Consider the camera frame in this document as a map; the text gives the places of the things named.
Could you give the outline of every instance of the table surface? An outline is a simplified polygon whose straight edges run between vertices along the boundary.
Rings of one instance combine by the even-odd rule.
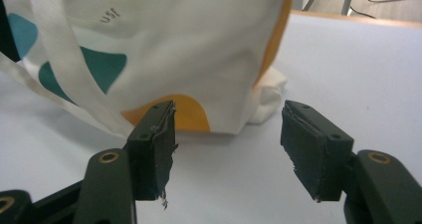
[[[422,29],[362,21],[294,13],[275,62],[289,79],[284,99],[324,114],[354,151],[399,158],[422,183]],[[0,97],[0,190],[37,201],[82,179],[95,153],[124,145],[3,74]],[[294,175],[281,109],[239,135],[178,132],[169,206],[137,202],[138,223],[345,223],[344,195],[315,203]]]

